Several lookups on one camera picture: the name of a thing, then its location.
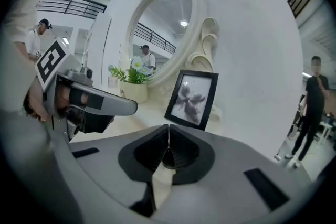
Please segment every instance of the oval mirror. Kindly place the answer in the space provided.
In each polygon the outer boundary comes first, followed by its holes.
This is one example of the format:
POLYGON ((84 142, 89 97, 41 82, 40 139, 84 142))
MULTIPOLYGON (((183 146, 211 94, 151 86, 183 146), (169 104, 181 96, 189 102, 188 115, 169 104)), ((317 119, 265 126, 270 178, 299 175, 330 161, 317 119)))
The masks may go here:
POLYGON ((130 58, 146 75, 159 72, 176 53, 188 28, 192 0, 153 0, 136 23, 130 58))

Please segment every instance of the black cap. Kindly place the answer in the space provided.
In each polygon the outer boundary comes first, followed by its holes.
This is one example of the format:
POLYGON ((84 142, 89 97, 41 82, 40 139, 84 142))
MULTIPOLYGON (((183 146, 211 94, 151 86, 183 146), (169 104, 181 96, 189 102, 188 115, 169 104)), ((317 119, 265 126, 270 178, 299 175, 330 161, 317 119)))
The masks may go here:
POLYGON ((46 27, 49 29, 49 21, 47 20, 47 19, 42 19, 40 22, 39 22, 39 24, 40 23, 44 23, 45 25, 46 25, 46 27))

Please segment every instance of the white t-shirt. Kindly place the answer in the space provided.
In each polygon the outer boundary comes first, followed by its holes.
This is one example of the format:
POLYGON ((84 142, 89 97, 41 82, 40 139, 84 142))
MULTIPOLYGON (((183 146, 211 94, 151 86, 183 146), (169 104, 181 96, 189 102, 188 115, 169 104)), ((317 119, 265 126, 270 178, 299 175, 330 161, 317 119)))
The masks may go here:
POLYGON ((41 40, 36 30, 29 31, 27 39, 27 52, 32 55, 39 55, 41 53, 41 40))
POLYGON ((142 64, 146 65, 147 67, 153 66, 155 67, 155 56, 151 53, 148 53, 147 55, 144 55, 142 57, 142 64))

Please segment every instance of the framed photo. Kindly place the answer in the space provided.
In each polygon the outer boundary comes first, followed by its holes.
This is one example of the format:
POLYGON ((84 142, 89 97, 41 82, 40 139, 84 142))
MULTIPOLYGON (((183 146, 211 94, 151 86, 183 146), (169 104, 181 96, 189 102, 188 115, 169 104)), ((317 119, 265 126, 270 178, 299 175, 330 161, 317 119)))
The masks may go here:
POLYGON ((165 118, 205 130, 214 102, 218 74, 181 70, 165 118))

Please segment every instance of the white flower pot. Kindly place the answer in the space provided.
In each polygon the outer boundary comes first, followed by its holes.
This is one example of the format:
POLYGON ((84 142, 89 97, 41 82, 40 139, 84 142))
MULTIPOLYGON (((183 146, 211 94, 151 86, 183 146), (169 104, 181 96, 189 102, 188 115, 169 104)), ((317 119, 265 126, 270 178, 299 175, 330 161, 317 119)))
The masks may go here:
POLYGON ((147 84, 131 84, 120 81, 120 95, 141 104, 148 98, 147 84))
POLYGON ((108 88, 116 88, 117 87, 117 77, 107 77, 107 87, 108 88))

